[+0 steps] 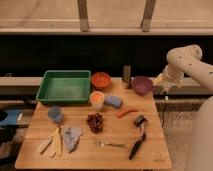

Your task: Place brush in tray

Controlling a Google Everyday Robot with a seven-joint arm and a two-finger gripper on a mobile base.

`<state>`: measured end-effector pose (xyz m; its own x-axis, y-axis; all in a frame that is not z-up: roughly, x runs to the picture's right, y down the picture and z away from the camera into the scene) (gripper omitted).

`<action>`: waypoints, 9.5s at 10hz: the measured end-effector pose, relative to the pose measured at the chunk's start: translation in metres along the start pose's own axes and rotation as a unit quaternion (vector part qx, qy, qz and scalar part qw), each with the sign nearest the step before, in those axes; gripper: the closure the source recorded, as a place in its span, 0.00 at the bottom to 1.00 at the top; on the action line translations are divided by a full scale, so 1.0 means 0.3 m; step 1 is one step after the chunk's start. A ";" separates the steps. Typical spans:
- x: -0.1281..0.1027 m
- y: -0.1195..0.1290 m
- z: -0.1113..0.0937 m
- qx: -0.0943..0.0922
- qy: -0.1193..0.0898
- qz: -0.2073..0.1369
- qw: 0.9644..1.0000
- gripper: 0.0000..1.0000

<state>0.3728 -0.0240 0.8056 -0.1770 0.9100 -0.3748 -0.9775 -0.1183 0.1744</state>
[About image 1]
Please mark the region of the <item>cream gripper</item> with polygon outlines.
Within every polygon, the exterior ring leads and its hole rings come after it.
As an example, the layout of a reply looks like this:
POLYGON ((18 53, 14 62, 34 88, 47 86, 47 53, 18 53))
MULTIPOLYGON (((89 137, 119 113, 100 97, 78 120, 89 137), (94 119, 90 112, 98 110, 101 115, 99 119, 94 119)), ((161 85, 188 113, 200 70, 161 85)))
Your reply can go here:
POLYGON ((154 86, 161 86, 162 93, 168 93, 169 90, 172 87, 174 78, 171 77, 169 74, 165 74, 165 73, 160 73, 153 81, 153 85, 154 86))

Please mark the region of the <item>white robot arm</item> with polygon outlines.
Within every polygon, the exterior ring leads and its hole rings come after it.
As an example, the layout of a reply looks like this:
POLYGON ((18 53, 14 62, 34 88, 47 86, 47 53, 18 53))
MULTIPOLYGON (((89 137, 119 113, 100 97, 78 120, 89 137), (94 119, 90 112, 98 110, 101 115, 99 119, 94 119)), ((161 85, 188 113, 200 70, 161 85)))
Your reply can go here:
MULTIPOLYGON (((180 86, 185 74, 213 93, 213 65, 201 61, 202 49, 188 45, 171 49, 168 64, 154 79, 154 84, 168 82, 180 86)), ((213 96, 198 110, 193 123, 191 145, 184 171, 213 171, 213 96)))

